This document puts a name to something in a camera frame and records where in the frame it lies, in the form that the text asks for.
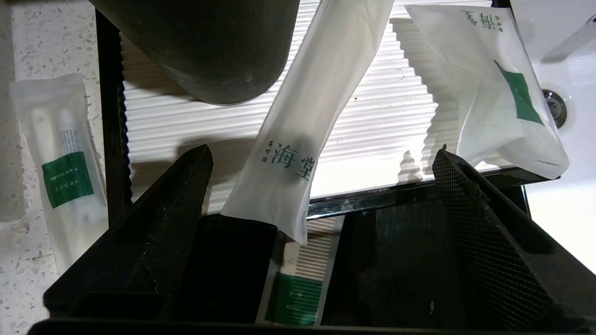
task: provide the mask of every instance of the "white plastic packet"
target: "white plastic packet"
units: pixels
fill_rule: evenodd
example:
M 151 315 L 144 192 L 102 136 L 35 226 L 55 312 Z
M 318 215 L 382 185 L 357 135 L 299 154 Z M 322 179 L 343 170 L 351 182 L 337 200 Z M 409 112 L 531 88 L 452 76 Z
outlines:
M 459 102 L 457 155 L 554 179 L 569 159 L 508 8 L 406 6 Z
M 11 95 L 38 172 L 49 239 L 62 274 L 108 228 L 83 76 L 16 82 Z
M 307 246 L 283 234 L 277 239 L 256 324 L 321 324 L 344 218 L 307 222 Z
M 322 0 L 222 214 L 306 243 L 316 162 L 377 53 L 393 0 Z

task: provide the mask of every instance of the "sink drain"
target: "sink drain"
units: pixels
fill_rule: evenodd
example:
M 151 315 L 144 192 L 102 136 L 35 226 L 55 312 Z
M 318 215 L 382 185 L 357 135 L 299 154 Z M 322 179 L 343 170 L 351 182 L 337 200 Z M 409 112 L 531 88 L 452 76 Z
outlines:
M 561 128 L 567 120 L 567 106 L 565 101 L 555 92 L 549 89 L 543 89 L 544 100 L 547 101 L 548 109 L 551 111 L 552 118 L 555 120 L 557 128 Z

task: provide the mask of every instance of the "corrugated white panel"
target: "corrugated white panel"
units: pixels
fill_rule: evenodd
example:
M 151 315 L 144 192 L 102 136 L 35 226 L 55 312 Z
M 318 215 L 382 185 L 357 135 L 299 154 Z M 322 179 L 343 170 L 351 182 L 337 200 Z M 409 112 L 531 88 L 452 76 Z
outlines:
M 378 53 L 319 158 L 312 198 L 432 179 L 429 164 L 437 150 L 444 143 L 455 150 L 457 104 L 403 7 L 429 3 L 491 4 L 396 1 Z M 133 200 L 184 151 L 208 143 L 214 167 L 204 210 L 209 214 L 221 210 L 317 6 L 314 0 L 300 3 L 288 62 L 279 80 L 261 96 L 235 106 L 194 101 L 123 37 Z

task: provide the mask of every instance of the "white sink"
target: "white sink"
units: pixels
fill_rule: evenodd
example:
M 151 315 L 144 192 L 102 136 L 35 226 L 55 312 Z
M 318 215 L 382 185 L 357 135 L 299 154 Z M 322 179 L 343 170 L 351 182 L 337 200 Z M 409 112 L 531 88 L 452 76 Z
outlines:
M 567 107 L 559 133 L 570 167 L 558 180 L 526 187 L 532 219 L 596 273 L 596 25 L 587 25 L 596 1 L 511 5 L 541 88 Z

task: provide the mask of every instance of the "speckled countertop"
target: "speckled countertop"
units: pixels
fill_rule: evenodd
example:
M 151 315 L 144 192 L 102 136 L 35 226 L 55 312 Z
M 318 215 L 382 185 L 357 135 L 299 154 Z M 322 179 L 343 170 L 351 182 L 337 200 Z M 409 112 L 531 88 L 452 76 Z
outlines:
M 46 318 L 42 295 L 57 279 L 35 165 L 7 107 L 8 83 L 73 72 L 85 78 L 103 172 L 95 9 L 84 0 L 0 0 L 0 335 L 27 333 Z

